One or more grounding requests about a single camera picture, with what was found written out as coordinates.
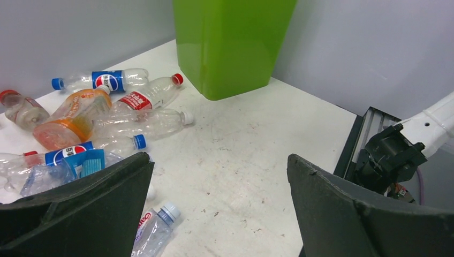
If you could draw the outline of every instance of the green bin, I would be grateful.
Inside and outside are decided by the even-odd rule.
[[[266,86],[297,0],[173,0],[178,64],[207,99]]]

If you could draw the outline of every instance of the plastic bottle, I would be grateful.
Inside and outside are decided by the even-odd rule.
[[[6,106],[6,118],[26,131],[33,131],[36,126],[49,118],[49,113],[39,103],[14,90],[1,92],[0,102]]]
[[[16,155],[17,158],[0,163],[0,176],[8,179],[5,189],[8,192],[20,192],[31,169],[37,165],[50,167],[62,163],[63,158],[79,154],[91,149],[104,149],[120,157],[129,157],[136,150],[147,146],[143,135],[129,137],[103,138],[81,143],[79,145],[67,147],[46,154],[29,152],[23,155]],[[2,158],[11,158],[14,155],[5,154]]]
[[[109,92],[101,85],[71,94],[46,123],[33,130],[33,136],[48,150],[86,142],[92,136],[94,120],[109,112]]]
[[[95,121],[94,138],[143,134],[148,141],[154,141],[176,134],[193,122],[194,116],[190,112],[172,109],[129,111]]]
[[[11,160],[30,156],[30,155],[35,155],[38,154],[37,151],[32,151],[24,154],[10,154],[10,153],[0,153],[0,169],[3,168],[2,164],[8,163]]]
[[[52,87],[55,90],[66,89],[71,93],[82,89],[95,89],[100,85],[108,86],[111,92],[125,92],[125,87],[143,86],[147,83],[148,71],[140,68],[122,71],[94,71],[52,79]]]
[[[167,202],[156,213],[147,211],[139,221],[131,257],[156,257],[169,243],[172,225],[180,216],[180,211],[171,202]]]
[[[171,77],[150,81],[147,85],[138,87],[135,91],[113,103],[111,112],[165,107],[177,97],[178,89],[182,83],[183,76],[179,73]]]

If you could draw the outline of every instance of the white wall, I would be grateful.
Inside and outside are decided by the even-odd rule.
[[[1,1],[0,89],[42,96],[54,77],[102,70],[173,38],[170,0]]]
[[[454,2],[299,0],[273,76],[399,118],[454,90]]]

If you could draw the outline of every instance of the blue label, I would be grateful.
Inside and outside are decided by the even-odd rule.
[[[86,150],[94,149],[91,141],[81,143],[80,145],[70,146],[60,150],[56,150],[44,155],[47,166],[55,166],[62,162],[62,159],[74,154],[80,154]]]
[[[122,79],[122,71],[92,72],[93,88],[97,88],[100,85],[106,85],[111,91],[125,92]]]

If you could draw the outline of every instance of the pepsi logo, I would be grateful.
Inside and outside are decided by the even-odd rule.
[[[96,78],[95,80],[96,87],[100,85],[106,85],[110,88],[111,91],[116,91],[118,89],[118,81],[117,78],[110,74],[103,74]]]
[[[74,154],[80,154],[83,153],[87,150],[87,148],[83,146],[71,146],[68,148],[64,148],[60,151],[58,151],[54,155],[54,165],[60,164],[63,158],[74,155]]]

